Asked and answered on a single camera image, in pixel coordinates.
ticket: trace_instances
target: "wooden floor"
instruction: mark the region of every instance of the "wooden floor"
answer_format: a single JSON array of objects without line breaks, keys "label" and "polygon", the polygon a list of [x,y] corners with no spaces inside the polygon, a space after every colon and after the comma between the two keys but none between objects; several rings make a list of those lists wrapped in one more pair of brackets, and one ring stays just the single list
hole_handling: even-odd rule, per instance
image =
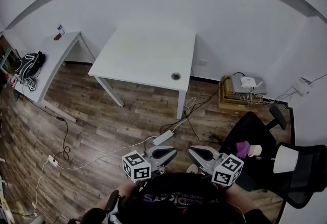
[{"label": "wooden floor", "polygon": [[[178,92],[126,82],[110,81],[112,87],[125,102],[118,107],[102,87],[87,73],[90,66],[67,64],[62,66],[53,80],[46,100],[77,118],[76,123],[68,122],[69,131],[66,144],[71,148],[70,160],[59,157],[59,164],[66,167],[79,167],[95,160],[104,152],[118,150],[141,142],[146,136],[157,136],[162,125],[175,122]],[[191,81],[186,99],[197,97],[196,102],[204,101],[217,90],[217,85]],[[6,159],[1,163],[1,174],[8,183],[6,199],[15,200],[13,210],[33,213],[31,202],[35,203],[35,187],[41,176],[41,168],[49,154],[62,150],[65,136],[64,122],[46,114],[32,103],[24,100],[14,102],[12,91],[2,91],[3,137],[0,139],[0,156]],[[290,122],[289,111],[283,111]],[[258,116],[268,123],[272,116],[262,107]],[[198,136],[209,140],[212,133],[223,141],[239,117],[217,112],[217,97],[192,114],[191,122]],[[272,129],[277,142],[290,143],[291,127]],[[178,149],[177,157],[168,170],[185,171],[191,160],[187,148],[203,145],[199,142],[187,122],[176,131],[167,145]],[[95,203],[113,191],[126,177],[121,169],[121,156],[132,150],[143,150],[143,144],[126,148],[98,160],[79,170],[62,170],[50,163],[44,167],[43,178],[38,187],[37,212],[53,223],[58,215],[77,218]],[[249,196],[264,214],[275,222],[282,200],[275,194],[254,191]],[[15,215],[18,223],[28,223],[31,219]],[[57,223],[65,223],[62,218]]]}]

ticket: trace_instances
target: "pink object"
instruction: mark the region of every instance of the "pink object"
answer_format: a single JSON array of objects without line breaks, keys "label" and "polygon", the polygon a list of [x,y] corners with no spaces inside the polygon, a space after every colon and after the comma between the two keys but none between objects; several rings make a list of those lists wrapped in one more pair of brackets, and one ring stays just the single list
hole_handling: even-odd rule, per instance
[{"label": "pink object", "polygon": [[236,143],[237,157],[240,159],[246,158],[250,152],[250,143],[247,141]]}]

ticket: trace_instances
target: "black t-shirt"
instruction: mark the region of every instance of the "black t-shirt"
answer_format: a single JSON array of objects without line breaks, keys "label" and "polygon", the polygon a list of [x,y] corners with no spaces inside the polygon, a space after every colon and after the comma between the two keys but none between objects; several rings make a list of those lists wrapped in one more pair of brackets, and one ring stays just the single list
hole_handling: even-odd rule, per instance
[{"label": "black t-shirt", "polygon": [[[83,217],[82,224],[100,224],[104,218],[100,209],[92,209]],[[271,224],[258,209],[244,216],[224,201],[222,191],[210,181],[191,173],[172,173],[152,179],[118,219],[122,224]]]}]

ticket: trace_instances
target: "small white desk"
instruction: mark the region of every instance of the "small white desk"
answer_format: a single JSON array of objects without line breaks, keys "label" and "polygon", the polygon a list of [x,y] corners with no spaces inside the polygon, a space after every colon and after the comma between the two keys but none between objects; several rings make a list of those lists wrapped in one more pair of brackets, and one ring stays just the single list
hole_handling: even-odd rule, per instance
[{"label": "small white desk", "polygon": [[[177,119],[180,119],[194,43],[195,33],[185,30],[118,28],[88,74],[94,76],[121,107],[124,102],[104,78],[179,91]],[[180,78],[172,79],[173,73],[179,73]]]},{"label": "small white desk", "polygon": [[36,90],[30,92],[28,87],[23,86],[19,82],[17,82],[15,89],[35,103],[46,106],[66,119],[76,122],[75,118],[47,102],[44,97],[60,65],[64,62],[66,56],[77,42],[79,42],[80,47],[85,50],[92,63],[94,63],[95,58],[82,39],[80,32],[66,33],[59,40],[53,40],[54,37],[55,35],[46,37],[42,41],[39,49],[35,51],[41,51],[46,55],[45,63],[41,68],[40,74],[36,78]]}]

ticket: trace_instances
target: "person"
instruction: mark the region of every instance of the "person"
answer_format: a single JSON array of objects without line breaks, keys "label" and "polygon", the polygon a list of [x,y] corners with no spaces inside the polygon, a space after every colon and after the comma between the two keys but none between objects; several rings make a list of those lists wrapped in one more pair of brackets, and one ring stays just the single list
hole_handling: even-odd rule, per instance
[{"label": "person", "polygon": [[[117,188],[123,199],[114,223],[271,224],[236,184],[219,187],[197,171],[191,165],[186,173],[159,175],[141,190],[127,179]],[[111,223],[106,211],[109,198],[89,210],[81,224]]]}]

